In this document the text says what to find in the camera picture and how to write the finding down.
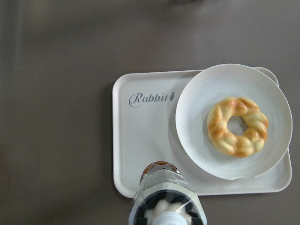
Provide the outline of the tea bottle white cap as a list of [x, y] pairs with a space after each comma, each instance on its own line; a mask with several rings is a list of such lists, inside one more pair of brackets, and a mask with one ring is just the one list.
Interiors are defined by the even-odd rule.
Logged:
[[143, 171], [128, 217], [130, 225], [205, 225], [198, 195], [171, 163], [157, 161]]

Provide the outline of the white rabbit tray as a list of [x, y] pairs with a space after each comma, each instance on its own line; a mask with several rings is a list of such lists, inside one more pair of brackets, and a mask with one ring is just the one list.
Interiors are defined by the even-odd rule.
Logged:
[[183, 150], [176, 133], [175, 110], [186, 84], [198, 70], [131, 73], [112, 89], [113, 180], [133, 198], [142, 171], [155, 161], [173, 163], [198, 195], [278, 192], [292, 178], [290, 156], [256, 178], [224, 180], [198, 167]]

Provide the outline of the white round plate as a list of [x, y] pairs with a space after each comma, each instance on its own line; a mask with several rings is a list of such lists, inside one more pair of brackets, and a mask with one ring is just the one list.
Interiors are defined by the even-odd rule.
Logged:
[[[219, 152], [208, 137], [207, 116], [226, 97], [256, 102], [269, 120], [264, 148], [237, 158]], [[222, 64], [198, 73], [185, 86], [176, 108], [176, 130], [183, 149], [204, 171], [226, 180], [254, 178], [285, 155], [293, 133], [289, 104], [281, 89], [264, 73], [240, 64]]]

